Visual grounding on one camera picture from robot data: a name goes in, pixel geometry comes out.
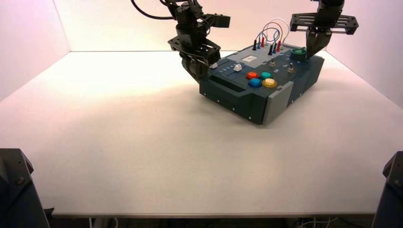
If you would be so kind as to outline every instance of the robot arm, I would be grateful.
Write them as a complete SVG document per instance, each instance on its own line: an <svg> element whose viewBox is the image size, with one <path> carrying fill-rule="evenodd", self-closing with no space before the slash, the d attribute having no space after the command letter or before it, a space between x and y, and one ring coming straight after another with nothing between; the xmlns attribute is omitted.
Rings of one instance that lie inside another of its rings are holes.
<svg viewBox="0 0 403 228"><path fill-rule="evenodd" d="M178 21L178 36L168 41L171 49L179 51L182 65L199 83L207 75L209 67L220 60L221 47L207 39L211 27L228 28L230 17L218 14L204 14L197 0L160 0L168 7L172 17L155 17L134 7L142 14L153 19L173 19Z"/></svg>
<svg viewBox="0 0 403 228"><path fill-rule="evenodd" d="M293 14L290 23L291 31L304 31L307 34L305 59L311 58L325 48L333 33L353 35L358 28L355 17L341 15L344 0L311 1L319 2L317 13Z"/></svg>

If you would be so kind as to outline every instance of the label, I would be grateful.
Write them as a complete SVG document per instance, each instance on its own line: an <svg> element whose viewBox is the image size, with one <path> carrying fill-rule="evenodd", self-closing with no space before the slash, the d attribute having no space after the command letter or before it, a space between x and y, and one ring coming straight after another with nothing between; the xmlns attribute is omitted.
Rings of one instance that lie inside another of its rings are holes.
<svg viewBox="0 0 403 228"><path fill-rule="evenodd" d="M252 62L252 61L255 60L255 59L257 59L256 56L248 56L248 57L242 59L242 61L245 61L245 62L250 63L250 62Z"/></svg>

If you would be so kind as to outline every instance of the white table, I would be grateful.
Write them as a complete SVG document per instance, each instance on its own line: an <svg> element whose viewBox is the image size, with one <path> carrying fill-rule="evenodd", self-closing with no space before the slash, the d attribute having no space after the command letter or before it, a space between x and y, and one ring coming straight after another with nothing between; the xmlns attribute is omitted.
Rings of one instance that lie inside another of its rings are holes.
<svg viewBox="0 0 403 228"><path fill-rule="evenodd" d="M199 95L178 53L70 53L0 102L0 147L59 216L374 213L403 110L321 55L318 83L259 127Z"/></svg>

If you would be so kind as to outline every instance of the pink wall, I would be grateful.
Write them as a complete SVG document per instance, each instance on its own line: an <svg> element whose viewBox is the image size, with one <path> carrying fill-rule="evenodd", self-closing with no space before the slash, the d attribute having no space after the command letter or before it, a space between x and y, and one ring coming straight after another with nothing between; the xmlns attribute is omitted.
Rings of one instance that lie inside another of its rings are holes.
<svg viewBox="0 0 403 228"><path fill-rule="evenodd" d="M159 0L136 0L146 12L169 16ZM309 0L199 0L205 13L231 16L229 29L213 28L209 39L223 50L239 50L253 44L262 27L274 17L287 22L292 13L315 12ZM170 50L167 41L176 36L175 21L149 19L130 0L55 0L73 51ZM305 34L292 33L289 43L305 44Z"/></svg>
<svg viewBox="0 0 403 228"><path fill-rule="evenodd" d="M357 17L354 36L334 35L328 52L379 92L403 107L403 1L350 0L345 14Z"/></svg>
<svg viewBox="0 0 403 228"><path fill-rule="evenodd" d="M52 0L0 1L0 101L69 52Z"/></svg>

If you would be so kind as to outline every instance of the yellow button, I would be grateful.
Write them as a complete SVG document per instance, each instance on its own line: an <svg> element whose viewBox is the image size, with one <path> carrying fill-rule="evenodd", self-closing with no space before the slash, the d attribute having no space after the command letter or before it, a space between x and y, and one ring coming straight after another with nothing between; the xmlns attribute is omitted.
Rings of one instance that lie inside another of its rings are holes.
<svg viewBox="0 0 403 228"><path fill-rule="evenodd" d="M265 80L262 82L262 84L263 84L263 86L265 86L265 87L267 87L267 88L274 88L274 87L277 86L277 82L276 82L274 79L272 79L272 78L265 79Z"/></svg>

